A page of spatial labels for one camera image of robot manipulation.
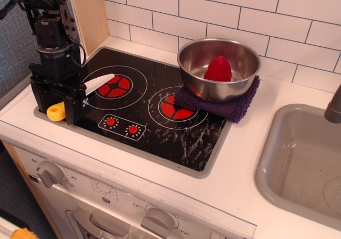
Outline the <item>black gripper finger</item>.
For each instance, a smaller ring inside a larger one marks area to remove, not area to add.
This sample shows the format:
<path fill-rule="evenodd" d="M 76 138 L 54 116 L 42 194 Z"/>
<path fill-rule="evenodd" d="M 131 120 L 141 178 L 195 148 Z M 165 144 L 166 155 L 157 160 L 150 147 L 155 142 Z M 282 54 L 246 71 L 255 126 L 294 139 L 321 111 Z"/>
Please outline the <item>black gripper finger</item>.
<path fill-rule="evenodd" d="M 31 79 L 30 83 L 40 112 L 46 113 L 49 107 L 64 100 L 64 91 L 54 82 Z"/>
<path fill-rule="evenodd" d="M 84 116 L 85 107 L 88 105 L 88 98 L 78 100 L 67 96 L 64 99 L 64 109 L 66 113 L 66 122 L 73 125 Z"/>

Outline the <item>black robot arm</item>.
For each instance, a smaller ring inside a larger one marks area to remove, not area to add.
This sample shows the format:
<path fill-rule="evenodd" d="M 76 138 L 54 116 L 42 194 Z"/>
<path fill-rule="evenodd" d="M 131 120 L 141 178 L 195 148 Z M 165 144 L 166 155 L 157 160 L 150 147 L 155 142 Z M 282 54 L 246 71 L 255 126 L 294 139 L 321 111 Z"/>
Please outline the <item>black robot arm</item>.
<path fill-rule="evenodd" d="M 36 37 L 39 64 L 30 64 L 31 88 L 42 113 L 57 103 L 64 103 L 67 124 L 83 117 L 86 86 L 79 75 L 86 61 L 86 52 L 73 38 L 75 19 L 67 0 L 9 0 L 1 9 L 1 18 L 19 5 L 26 12 Z"/>

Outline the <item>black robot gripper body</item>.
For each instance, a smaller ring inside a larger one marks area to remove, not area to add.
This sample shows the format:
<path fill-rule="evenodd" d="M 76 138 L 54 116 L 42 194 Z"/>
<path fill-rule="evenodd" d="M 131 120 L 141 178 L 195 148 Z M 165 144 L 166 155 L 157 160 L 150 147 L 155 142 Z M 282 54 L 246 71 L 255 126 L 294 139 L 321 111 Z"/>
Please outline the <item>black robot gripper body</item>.
<path fill-rule="evenodd" d="M 79 44 L 61 44 L 52 48 L 36 45 L 40 64 L 30 64 L 31 79 L 48 80 L 60 86 L 64 91 L 64 99 L 69 96 L 82 99 L 85 96 L 85 85 L 80 82 L 79 74 L 85 61 Z"/>

